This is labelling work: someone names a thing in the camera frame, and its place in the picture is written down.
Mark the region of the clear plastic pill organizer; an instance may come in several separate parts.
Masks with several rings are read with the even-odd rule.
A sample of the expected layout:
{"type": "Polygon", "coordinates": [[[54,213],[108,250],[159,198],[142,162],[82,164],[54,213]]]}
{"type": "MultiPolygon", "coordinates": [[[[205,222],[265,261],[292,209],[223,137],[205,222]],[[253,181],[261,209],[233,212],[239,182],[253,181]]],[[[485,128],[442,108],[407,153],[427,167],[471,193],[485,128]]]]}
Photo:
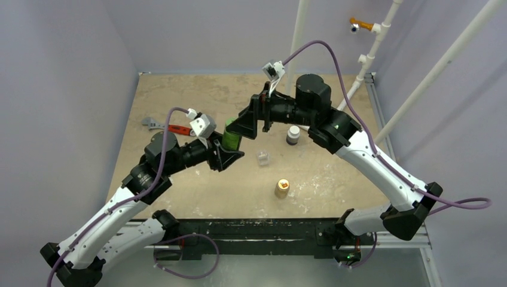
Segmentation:
{"type": "Polygon", "coordinates": [[[266,150],[260,150],[256,154],[259,166],[268,166],[270,164],[270,154],[266,150]]]}

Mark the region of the green pill bottle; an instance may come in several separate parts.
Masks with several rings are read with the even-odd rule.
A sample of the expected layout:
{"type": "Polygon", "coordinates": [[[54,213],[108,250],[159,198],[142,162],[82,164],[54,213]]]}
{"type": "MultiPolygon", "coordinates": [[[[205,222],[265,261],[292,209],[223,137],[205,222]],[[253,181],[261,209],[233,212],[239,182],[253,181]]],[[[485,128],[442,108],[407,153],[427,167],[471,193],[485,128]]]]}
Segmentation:
{"type": "Polygon", "coordinates": [[[235,133],[229,132],[228,126],[236,119],[236,117],[231,117],[226,120],[224,132],[222,135],[221,145],[224,149],[229,151],[238,151],[241,143],[242,137],[235,133]]]}

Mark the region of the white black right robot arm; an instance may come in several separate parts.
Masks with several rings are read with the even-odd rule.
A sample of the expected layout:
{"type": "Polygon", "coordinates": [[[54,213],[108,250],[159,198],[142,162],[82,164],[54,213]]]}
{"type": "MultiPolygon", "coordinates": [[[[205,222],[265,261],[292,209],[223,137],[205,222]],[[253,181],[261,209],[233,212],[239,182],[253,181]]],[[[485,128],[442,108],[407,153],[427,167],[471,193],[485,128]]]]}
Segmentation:
{"type": "Polygon", "coordinates": [[[365,128],[349,114],[331,106],[331,87],[315,74],[298,77],[295,97],[274,91],[269,83],[251,97],[248,107],[226,126],[226,130],[244,138],[257,137],[257,125],[263,132],[273,123],[309,127],[312,141],[347,161],[369,179],[388,199],[389,204],[368,210],[349,209],[339,219],[335,234],[350,243],[367,232],[388,231],[409,241],[424,223],[442,194],[436,182],[425,183],[389,158],[369,142],[365,128]]]}

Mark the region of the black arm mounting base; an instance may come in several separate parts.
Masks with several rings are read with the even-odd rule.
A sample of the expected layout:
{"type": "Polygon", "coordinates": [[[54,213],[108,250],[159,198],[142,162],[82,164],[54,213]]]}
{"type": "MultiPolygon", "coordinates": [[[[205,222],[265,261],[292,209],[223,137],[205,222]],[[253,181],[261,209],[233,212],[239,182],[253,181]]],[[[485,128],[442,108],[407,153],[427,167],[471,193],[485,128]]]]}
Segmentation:
{"type": "Polygon", "coordinates": [[[354,236],[338,218],[181,219],[156,247],[178,251],[183,260],[203,255],[290,255],[358,262],[374,244],[354,236]]]}

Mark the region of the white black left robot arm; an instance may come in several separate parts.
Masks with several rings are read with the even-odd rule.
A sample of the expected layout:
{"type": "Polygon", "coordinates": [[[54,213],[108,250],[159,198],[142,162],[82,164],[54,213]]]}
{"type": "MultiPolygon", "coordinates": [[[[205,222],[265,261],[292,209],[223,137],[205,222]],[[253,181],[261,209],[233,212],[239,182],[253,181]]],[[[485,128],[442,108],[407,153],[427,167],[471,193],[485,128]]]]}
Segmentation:
{"type": "Polygon", "coordinates": [[[41,255],[51,267],[47,286],[54,277],[63,286],[96,286],[107,268],[135,249],[159,242],[181,242],[184,236],[179,221],[166,210],[154,212],[133,231],[118,232],[173,185],[172,175],[200,163],[221,172],[244,156],[243,151],[225,149],[221,140],[222,134],[212,132],[206,144],[195,139],[180,146],[172,132],[154,134],[139,164],[109,201],[73,235],[41,248],[41,255]]]}

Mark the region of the white capped dark pill bottle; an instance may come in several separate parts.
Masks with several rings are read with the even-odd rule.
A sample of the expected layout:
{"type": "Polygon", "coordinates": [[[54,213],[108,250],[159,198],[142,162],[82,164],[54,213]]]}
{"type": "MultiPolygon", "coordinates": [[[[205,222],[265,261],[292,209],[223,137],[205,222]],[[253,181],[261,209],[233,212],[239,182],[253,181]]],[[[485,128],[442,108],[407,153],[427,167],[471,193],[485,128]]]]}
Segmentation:
{"type": "Polygon", "coordinates": [[[289,145],[296,145],[300,138],[300,128],[296,125],[291,126],[286,135],[286,142],[289,145]]]}

